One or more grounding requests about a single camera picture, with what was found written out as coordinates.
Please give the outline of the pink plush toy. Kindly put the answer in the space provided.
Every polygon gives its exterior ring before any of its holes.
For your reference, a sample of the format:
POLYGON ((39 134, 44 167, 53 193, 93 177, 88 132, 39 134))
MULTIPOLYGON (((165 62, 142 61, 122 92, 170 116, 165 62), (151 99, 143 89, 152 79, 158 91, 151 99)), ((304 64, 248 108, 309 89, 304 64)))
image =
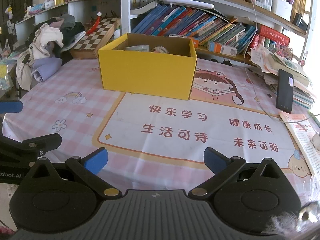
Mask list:
POLYGON ((161 54, 168 54, 169 51, 164 48, 163 46, 156 46, 150 50, 152 53, 161 53, 161 54))

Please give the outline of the black smartphone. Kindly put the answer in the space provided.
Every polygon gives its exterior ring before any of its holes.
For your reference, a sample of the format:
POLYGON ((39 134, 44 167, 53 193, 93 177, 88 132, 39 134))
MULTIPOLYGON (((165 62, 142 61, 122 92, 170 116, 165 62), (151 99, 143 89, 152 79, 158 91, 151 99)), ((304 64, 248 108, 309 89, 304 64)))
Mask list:
POLYGON ((294 78, 291 73, 282 69, 278 70, 276 107, 286 113, 291 113, 292 111, 293 82, 294 78))

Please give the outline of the row of books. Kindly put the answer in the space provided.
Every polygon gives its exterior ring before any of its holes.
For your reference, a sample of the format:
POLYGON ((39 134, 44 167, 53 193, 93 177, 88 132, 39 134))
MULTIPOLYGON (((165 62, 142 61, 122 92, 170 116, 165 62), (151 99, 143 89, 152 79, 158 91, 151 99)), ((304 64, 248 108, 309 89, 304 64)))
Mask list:
POLYGON ((284 49, 290 38, 263 24, 249 24, 236 18, 229 20, 214 10, 170 5, 154 1, 142 7, 146 12, 132 28, 134 34, 191 38, 194 46, 207 49, 209 42, 217 42, 238 50, 246 48, 284 49))

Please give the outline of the stack of papers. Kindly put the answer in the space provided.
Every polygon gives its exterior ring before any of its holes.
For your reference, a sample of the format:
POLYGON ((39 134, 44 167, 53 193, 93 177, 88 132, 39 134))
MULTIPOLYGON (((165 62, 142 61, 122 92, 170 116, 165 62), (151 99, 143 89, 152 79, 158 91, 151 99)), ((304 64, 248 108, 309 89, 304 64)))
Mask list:
POLYGON ((315 102, 315 95, 311 88, 311 80, 307 77, 302 67, 267 50, 262 45, 248 52, 250 61, 258 67, 267 85, 274 92, 278 89, 278 76, 289 76, 289 84, 293 87, 293 102, 310 110, 315 102))

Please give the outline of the white orange medicine box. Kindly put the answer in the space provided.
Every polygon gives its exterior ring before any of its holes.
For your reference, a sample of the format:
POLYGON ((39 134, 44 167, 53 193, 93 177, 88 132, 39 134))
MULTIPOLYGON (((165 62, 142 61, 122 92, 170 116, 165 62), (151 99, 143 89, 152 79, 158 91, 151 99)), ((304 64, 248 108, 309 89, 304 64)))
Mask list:
POLYGON ((207 44, 207 49, 211 52, 223 54, 223 55, 229 55, 229 56, 236 56, 238 53, 238 50, 234 47, 230 47, 224 44, 220 44, 217 42, 209 42, 207 44))

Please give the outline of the clear packing tape roll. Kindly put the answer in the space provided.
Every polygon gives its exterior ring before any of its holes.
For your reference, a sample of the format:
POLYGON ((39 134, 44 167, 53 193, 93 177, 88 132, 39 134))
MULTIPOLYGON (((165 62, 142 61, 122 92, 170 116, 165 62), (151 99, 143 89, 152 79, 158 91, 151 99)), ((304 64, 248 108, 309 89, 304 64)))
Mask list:
POLYGON ((149 45, 137 45, 137 46, 129 46, 125 47, 124 50, 126 51, 140 51, 140 52, 149 52, 150 48, 149 45))

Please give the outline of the pile of clothes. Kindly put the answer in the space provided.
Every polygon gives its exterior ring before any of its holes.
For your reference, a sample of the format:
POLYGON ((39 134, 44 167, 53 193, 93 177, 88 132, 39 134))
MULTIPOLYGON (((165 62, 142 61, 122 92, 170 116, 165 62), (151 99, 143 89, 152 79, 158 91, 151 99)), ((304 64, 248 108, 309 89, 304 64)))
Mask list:
POLYGON ((29 91, 33 81, 43 82, 62 66, 61 54, 70 50, 85 28, 70 14, 52 17, 36 25, 25 42, 26 50, 16 63, 16 80, 19 87, 29 91))

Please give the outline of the wooden chessboard box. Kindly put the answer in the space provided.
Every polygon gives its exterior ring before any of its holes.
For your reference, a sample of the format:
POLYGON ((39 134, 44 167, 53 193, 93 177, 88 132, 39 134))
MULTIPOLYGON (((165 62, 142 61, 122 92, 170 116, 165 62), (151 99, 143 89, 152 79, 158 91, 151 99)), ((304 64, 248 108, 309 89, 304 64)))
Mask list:
POLYGON ((71 49, 76 59, 96 59, 98 50, 105 46, 120 26, 120 18, 99 18, 86 35, 71 49))

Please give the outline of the yellow cardboard box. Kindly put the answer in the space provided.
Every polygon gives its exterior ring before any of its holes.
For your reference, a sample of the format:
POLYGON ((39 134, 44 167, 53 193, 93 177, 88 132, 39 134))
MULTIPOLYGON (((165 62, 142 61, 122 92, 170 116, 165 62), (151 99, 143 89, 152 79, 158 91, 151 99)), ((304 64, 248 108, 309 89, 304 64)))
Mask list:
POLYGON ((197 64, 193 41, 182 37, 125 34, 98 50, 103 88, 189 100, 197 64), (126 51, 163 46, 169 53, 126 51))

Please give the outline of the white shelf unit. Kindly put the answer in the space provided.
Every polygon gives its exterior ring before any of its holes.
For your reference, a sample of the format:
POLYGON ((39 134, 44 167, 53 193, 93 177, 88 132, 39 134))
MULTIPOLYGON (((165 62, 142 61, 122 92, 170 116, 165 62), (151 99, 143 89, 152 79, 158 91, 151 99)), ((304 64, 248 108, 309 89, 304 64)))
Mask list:
MULTIPOLYGON (((242 22, 256 22, 269 26, 277 31, 290 31, 301 37, 301 44, 306 46, 311 30, 303 31, 292 22, 243 0, 191 0, 214 5, 214 9, 227 18, 242 22)), ((168 0, 72 0, 39 12, 15 24, 17 42, 23 45, 31 34, 33 27, 53 16, 65 12, 75 17, 75 20, 87 23, 98 12, 108 14, 115 12, 121 18, 121 33, 129 33, 134 26, 133 20, 147 12, 145 6, 149 3, 167 3, 168 0)))

